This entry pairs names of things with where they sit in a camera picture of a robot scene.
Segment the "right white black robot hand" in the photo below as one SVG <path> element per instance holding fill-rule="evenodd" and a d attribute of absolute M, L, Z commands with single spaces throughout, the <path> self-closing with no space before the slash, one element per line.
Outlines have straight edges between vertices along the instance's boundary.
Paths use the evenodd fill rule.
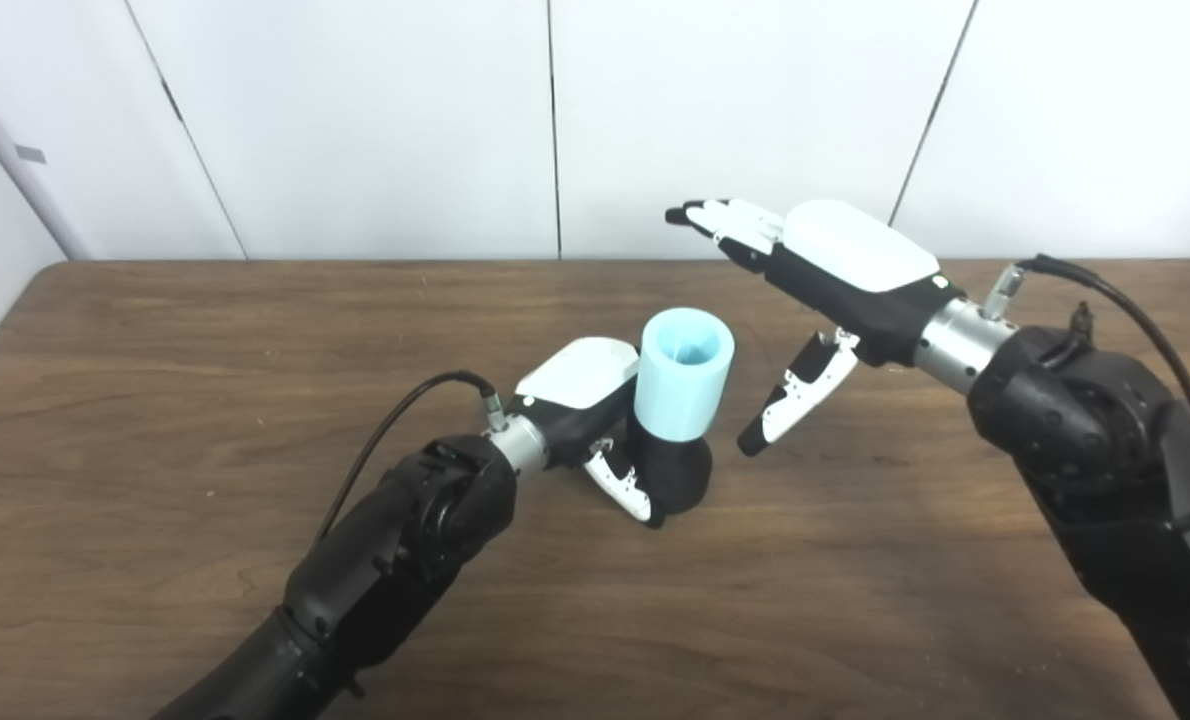
<path fill-rule="evenodd" d="M 912 367 L 938 311 L 962 299 L 934 255 L 846 202 L 813 200 L 783 217 L 740 199 L 665 211 L 710 238 L 737 267 L 831 323 L 804 343 L 738 436 L 743 455 L 774 445 L 859 364 Z"/>

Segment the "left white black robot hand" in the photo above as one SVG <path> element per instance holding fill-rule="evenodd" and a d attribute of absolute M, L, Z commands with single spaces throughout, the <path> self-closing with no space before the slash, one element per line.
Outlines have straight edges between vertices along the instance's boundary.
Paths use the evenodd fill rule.
<path fill-rule="evenodd" d="M 505 428 L 490 442 L 518 477 L 578 468 L 627 514 L 658 528 L 664 521 L 630 452 L 628 421 L 639 351 L 608 337 L 569 342 L 521 378 L 505 407 Z"/>

